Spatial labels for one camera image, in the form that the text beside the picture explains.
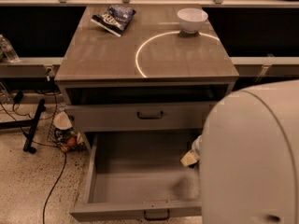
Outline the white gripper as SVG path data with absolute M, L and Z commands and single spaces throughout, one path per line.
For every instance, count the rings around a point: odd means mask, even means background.
M 181 164 L 184 167 L 194 168 L 198 164 L 200 160 L 201 144 L 202 136 L 199 135 L 192 142 L 192 150 L 188 151 L 180 160 Z

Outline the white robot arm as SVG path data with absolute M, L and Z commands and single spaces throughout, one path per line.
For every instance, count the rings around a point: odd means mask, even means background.
M 203 224 L 299 224 L 299 81 L 223 98 L 181 163 L 200 165 Z

